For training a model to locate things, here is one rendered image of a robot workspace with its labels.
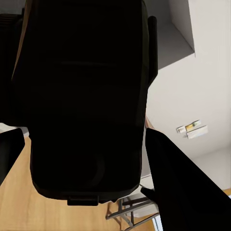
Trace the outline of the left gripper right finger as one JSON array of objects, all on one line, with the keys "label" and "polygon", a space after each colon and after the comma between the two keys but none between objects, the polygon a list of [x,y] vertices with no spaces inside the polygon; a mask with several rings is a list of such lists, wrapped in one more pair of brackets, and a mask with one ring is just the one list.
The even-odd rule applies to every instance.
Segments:
[{"label": "left gripper right finger", "polygon": [[163,231],[231,231],[231,197],[165,134],[146,129],[145,147]]}]

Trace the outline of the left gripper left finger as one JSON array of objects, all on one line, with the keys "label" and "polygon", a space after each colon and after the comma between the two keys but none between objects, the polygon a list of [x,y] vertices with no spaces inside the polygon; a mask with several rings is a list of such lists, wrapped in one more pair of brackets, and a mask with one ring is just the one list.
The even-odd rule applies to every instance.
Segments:
[{"label": "left gripper left finger", "polygon": [[20,128],[0,133],[0,186],[25,146]]}]

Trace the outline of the digital camera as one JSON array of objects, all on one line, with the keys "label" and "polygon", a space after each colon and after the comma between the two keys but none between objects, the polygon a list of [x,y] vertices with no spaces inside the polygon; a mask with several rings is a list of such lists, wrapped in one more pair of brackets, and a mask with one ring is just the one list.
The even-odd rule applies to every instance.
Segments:
[{"label": "digital camera", "polygon": [[144,0],[26,0],[0,13],[0,123],[27,127],[39,194],[115,203],[141,181],[157,18]]}]

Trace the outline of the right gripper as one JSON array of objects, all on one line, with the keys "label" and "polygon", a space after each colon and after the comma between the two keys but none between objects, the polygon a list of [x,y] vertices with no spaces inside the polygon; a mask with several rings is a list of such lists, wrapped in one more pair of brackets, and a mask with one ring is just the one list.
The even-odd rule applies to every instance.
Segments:
[{"label": "right gripper", "polygon": [[146,197],[148,197],[149,199],[151,199],[152,201],[154,201],[157,204],[157,198],[156,198],[156,194],[155,194],[154,189],[148,189],[148,188],[142,187],[141,193],[146,195]]}]

